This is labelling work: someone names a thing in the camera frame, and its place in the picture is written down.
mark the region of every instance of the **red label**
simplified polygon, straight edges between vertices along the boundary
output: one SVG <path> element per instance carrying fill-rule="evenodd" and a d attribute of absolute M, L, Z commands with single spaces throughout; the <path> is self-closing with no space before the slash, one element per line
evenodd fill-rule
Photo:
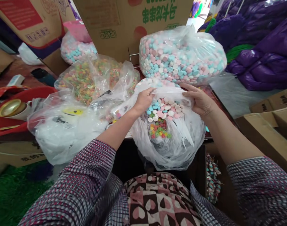
<path fill-rule="evenodd" d="M 30 0 L 0 1 L 0 10 L 18 30 L 43 22 Z"/>

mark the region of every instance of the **red plastic basin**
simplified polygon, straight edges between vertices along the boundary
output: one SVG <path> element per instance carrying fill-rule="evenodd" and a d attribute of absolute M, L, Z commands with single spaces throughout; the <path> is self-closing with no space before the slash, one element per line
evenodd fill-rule
<path fill-rule="evenodd" d="M 11 98 L 7 99 L 3 103 L 0 103 L 0 108 L 6 102 L 12 99 L 20 99 L 21 101 L 27 103 L 28 101 L 32 100 L 33 98 L 47 98 L 49 94 L 56 92 L 56 89 L 51 86 L 39 86 L 35 88 L 31 88 L 25 91 L 22 91 Z M 27 122 L 16 120 L 16 119 L 9 119 L 0 117 L 0 128 L 8 127 L 8 126 L 16 126 L 20 125 L 13 129 L 8 130 L 0 130 L 0 136 L 10 134 L 10 133 L 17 133 L 17 132 L 25 132 L 27 131 Z"/>

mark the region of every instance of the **pink plastic bag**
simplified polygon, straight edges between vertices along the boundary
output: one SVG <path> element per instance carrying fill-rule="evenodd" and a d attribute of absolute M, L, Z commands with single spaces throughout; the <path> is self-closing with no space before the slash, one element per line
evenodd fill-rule
<path fill-rule="evenodd" d="M 90 43 L 92 39 L 81 20 L 68 21 L 63 23 L 64 27 L 70 31 L 72 36 L 79 42 Z"/>

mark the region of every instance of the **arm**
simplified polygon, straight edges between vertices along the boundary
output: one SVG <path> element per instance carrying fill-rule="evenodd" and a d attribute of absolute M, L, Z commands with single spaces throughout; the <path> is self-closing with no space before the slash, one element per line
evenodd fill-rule
<path fill-rule="evenodd" d="M 247 140 L 203 91 L 180 84 L 195 99 L 193 111 L 207 124 L 237 192 L 248 225 L 287 224 L 287 174 Z"/>
<path fill-rule="evenodd" d="M 193 111 L 199 114 L 206 123 L 226 165 L 248 158 L 264 156 L 202 90 L 184 83 L 181 83 L 181 87 L 189 90 L 189 92 L 183 93 L 184 96 L 195 99 Z"/>
<path fill-rule="evenodd" d="M 154 95 L 151 94 L 153 90 L 155 90 L 155 88 L 149 88 L 140 92 L 134 107 L 124 114 L 105 132 L 99 135 L 97 140 L 105 142 L 117 151 L 135 120 L 151 105 L 154 97 Z"/>
<path fill-rule="evenodd" d="M 149 88 L 139 93 L 130 111 L 73 158 L 19 225 L 87 225 L 94 207 L 106 207 L 105 202 L 100 206 L 97 203 L 111 172 L 115 153 L 134 121 L 150 106 L 153 90 Z"/>

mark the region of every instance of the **green fabric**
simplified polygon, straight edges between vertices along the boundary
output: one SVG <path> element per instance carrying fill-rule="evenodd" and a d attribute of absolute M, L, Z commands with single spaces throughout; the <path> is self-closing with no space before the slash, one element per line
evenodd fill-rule
<path fill-rule="evenodd" d="M 201 4 L 199 5 L 199 9 L 198 9 L 198 11 L 196 12 L 196 14 L 195 14 L 194 18 L 197 18 L 197 16 L 199 16 L 199 15 L 200 15 L 201 10 L 202 10 L 202 7 L 203 7 L 203 4 L 201 3 Z"/>
<path fill-rule="evenodd" d="M 209 24 L 207 25 L 205 32 L 208 33 L 208 31 L 216 24 L 216 19 L 212 18 Z"/>
<path fill-rule="evenodd" d="M 20 168 L 9 166 L 0 176 L 0 225 L 16 226 L 30 206 L 52 186 L 52 182 L 33 182 L 26 178 L 38 164 Z"/>
<path fill-rule="evenodd" d="M 235 46 L 226 53 L 227 64 L 232 62 L 242 52 L 242 50 L 252 49 L 253 45 L 243 44 Z"/>

